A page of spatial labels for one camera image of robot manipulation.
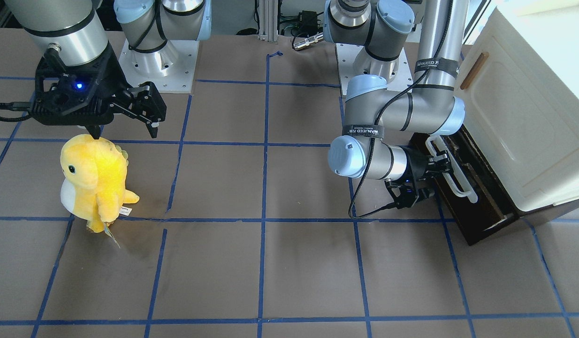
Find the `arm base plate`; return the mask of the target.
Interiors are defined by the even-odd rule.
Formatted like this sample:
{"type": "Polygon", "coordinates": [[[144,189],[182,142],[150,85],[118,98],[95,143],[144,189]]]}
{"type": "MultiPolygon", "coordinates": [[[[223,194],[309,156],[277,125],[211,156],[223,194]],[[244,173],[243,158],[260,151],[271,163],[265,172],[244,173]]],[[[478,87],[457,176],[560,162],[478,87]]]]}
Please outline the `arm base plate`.
{"type": "Polygon", "coordinates": [[[191,93],[200,42],[170,40],[160,51],[131,51],[125,41],[119,64],[132,86],[150,81],[160,93],[191,93]]]}
{"type": "Polygon", "coordinates": [[[397,59],[379,61],[368,55],[362,46],[336,44],[336,56],[343,98],[347,97],[350,79],[357,75],[372,74],[383,77],[387,81],[387,88],[393,91],[407,88],[414,80],[405,49],[401,50],[397,59]]]}

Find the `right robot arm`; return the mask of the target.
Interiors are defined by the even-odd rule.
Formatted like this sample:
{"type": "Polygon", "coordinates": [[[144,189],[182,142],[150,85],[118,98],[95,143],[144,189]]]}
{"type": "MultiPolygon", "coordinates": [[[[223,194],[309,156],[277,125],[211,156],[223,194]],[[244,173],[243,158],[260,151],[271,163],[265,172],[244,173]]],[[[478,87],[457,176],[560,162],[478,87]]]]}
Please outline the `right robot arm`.
{"type": "Polygon", "coordinates": [[[93,139],[116,114],[139,120],[157,137],[167,117],[159,78],[182,74],[174,41],[207,40],[212,32],[210,0],[116,0],[115,17],[139,81],[129,82],[90,0],[7,0],[6,6],[43,55],[30,102],[0,103],[48,126],[80,126],[93,139]]]}

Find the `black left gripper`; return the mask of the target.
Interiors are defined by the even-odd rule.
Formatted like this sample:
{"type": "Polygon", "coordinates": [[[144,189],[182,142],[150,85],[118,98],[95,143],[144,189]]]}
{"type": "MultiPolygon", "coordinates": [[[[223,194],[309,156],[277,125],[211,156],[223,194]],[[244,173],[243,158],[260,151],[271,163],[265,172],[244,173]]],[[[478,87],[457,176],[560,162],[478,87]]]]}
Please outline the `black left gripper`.
{"type": "Polygon", "coordinates": [[[406,169],[401,177],[386,181],[386,188],[393,198],[393,202],[386,205],[390,209],[412,207],[418,202],[433,197],[435,195],[433,189],[419,188],[418,182],[452,173],[452,163],[448,153],[427,156],[411,148],[401,149],[407,158],[406,169]]]}

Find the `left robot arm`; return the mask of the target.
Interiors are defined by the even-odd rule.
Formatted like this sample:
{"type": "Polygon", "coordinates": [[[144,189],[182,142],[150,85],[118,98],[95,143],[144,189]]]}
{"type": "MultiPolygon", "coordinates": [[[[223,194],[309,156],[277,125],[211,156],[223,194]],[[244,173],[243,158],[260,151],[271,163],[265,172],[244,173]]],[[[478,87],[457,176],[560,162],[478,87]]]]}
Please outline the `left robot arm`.
{"type": "MultiPolygon", "coordinates": [[[[400,92],[373,70],[349,80],[342,134],[330,144],[328,164],[340,176],[385,182],[385,209],[412,207],[433,194],[418,182],[452,171],[446,152],[436,157],[384,143],[389,131],[452,135],[463,125],[464,102],[454,96],[468,11],[467,0],[428,0],[413,83],[400,92]]],[[[403,0],[328,0],[324,39],[360,45],[372,61],[397,61],[415,14],[403,0]]]]}

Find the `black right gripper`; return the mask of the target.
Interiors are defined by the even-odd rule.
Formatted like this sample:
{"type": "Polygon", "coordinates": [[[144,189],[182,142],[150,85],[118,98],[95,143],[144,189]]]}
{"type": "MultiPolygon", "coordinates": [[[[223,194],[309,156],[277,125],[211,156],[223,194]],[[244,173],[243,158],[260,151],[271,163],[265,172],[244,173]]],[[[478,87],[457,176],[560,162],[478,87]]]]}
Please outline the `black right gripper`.
{"type": "Polygon", "coordinates": [[[44,125],[81,125],[98,140],[103,125],[115,113],[135,118],[157,137],[167,105],[155,83],[130,88],[111,45],[95,59],[80,66],[66,66],[60,53],[48,48],[36,70],[36,88],[29,114],[44,125]]]}

